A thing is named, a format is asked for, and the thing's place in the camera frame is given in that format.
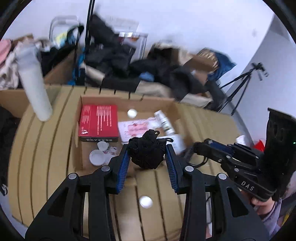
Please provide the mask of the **lilac sleeve forearm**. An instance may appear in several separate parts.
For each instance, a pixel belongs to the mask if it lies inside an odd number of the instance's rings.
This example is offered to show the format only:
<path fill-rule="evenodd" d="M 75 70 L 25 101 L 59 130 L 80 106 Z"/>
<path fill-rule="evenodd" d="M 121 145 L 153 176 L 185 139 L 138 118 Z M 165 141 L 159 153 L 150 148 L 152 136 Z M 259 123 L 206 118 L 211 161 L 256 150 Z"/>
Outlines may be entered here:
<path fill-rule="evenodd" d="M 280 218 L 280 211 L 282 206 L 282 199 L 280 198 L 278 201 L 275 201 L 274 207 L 269 214 L 259 215 L 261 221 L 265 225 L 268 230 L 269 237 L 272 238 L 275 234 L 280 230 L 280 226 L 278 225 L 278 220 Z"/>

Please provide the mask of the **person right hand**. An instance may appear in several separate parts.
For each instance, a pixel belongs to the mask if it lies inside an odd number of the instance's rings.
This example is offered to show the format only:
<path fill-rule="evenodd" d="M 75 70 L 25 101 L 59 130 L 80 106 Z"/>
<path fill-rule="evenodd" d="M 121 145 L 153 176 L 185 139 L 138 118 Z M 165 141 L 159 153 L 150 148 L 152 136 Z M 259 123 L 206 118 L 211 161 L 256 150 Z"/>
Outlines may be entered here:
<path fill-rule="evenodd" d="M 267 201 L 260 201 L 259 199 L 252 197 L 251 203 L 256 207 L 256 213 L 258 215 L 266 215 L 272 211 L 275 201 L 273 201 L 272 198 L 269 198 Z"/>

